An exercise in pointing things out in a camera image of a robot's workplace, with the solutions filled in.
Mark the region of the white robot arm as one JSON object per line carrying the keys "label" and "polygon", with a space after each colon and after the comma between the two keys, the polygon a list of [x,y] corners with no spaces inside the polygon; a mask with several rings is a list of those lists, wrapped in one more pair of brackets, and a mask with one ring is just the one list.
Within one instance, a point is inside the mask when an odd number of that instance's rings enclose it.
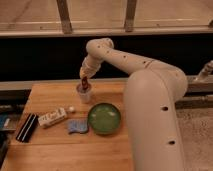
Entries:
{"label": "white robot arm", "polygon": [[123,98],[134,171],[186,171],[175,103],[188,88],[171,64],[114,48],[109,38],[86,44],[80,76],[91,78],[107,62],[127,73]]}

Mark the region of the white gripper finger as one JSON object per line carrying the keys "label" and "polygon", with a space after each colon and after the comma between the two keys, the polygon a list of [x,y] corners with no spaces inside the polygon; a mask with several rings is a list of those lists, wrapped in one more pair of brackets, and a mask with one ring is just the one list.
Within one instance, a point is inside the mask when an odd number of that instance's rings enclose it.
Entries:
{"label": "white gripper finger", "polygon": [[88,88],[92,87],[92,83],[90,82],[90,80],[88,78],[87,78],[87,85],[88,85]]}
{"label": "white gripper finger", "polygon": [[81,81],[83,81],[83,80],[84,80],[84,78],[85,78],[85,75],[84,75],[84,74],[83,74],[83,75],[82,75],[82,74],[80,74],[80,80],[81,80]]}

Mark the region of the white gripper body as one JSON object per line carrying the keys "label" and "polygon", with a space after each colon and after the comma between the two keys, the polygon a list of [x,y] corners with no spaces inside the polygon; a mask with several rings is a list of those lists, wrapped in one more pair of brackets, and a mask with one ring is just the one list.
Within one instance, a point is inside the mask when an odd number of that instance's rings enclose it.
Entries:
{"label": "white gripper body", "polygon": [[91,78],[99,71],[100,68],[101,68],[100,60],[94,59],[92,57],[86,57],[82,62],[79,75],[84,74],[85,77]]}

